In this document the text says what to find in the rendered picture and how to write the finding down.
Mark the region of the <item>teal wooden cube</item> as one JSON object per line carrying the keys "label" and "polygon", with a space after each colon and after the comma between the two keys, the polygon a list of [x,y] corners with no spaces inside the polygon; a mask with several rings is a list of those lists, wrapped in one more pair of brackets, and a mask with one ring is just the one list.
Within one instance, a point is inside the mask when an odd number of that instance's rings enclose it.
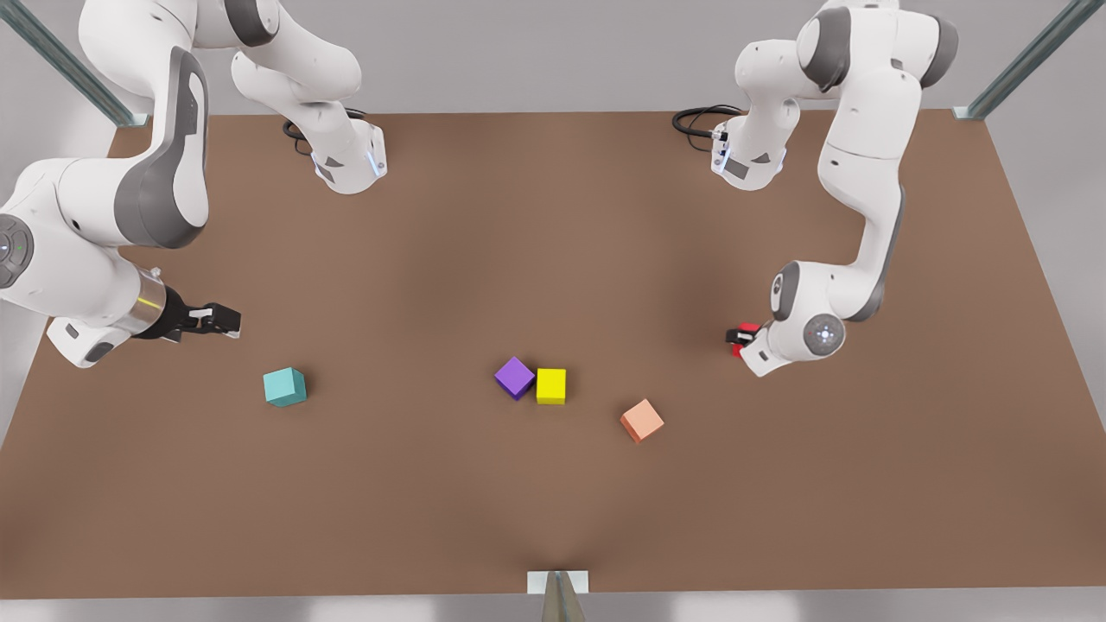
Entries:
{"label": "teal wooden cube", "polygon": [[307,401],[307,382],[298,369],[269,371],[262,377],[269,405],[285,407]]}

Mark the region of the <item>silver frame post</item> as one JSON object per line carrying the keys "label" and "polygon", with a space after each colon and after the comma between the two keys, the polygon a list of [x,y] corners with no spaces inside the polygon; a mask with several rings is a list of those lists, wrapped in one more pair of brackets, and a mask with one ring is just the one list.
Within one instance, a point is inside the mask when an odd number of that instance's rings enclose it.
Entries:
{"label": "silver frame post", "polygon": [[528,571],[528,594],[543,597],[541,622],[586,622],[578,595],[588,592],[586,570]]}
{"label": "silver frame post", "polygon": [[980,94],[966,106],[951,108],[956,120],[985,120],[1008,96],[1026,82],[1027,76],[1039,70],[1048,58],[1054,55],[1078,29],[1098,12],[1106,0],[1070,0],[1058,15],[1040,30],[1039,34],[1011,60],[1006,68],[998,74]]}
{"label": "silver frame post", "polygon": [[116,99],[100,77],[70,48],[64,46],[20,0],[0,0],[0,19],[119,129],[138,129],[149,122],[149,115],[134,113]]}

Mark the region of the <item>purple wooden cube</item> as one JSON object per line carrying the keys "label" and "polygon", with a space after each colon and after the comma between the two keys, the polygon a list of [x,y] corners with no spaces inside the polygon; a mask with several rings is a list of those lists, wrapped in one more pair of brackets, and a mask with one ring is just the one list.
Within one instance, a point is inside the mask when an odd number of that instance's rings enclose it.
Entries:
{"label": "purple wooden cube", "polygon": [[513,400],[520,400],[536,382],[538,374],[518,357],[510,357],[494,374],[495,382]]}

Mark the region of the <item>salmon wooden cube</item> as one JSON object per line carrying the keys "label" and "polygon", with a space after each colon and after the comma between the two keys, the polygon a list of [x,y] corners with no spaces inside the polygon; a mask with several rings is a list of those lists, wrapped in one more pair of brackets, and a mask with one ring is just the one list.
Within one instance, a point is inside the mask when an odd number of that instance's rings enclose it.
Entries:
{"label": "salmon wooden cube", "polygon": [[664,419],[651,402],[641,400],[620,414],[620,425],[632,436],[632,440],[641,442],[662,428]]}

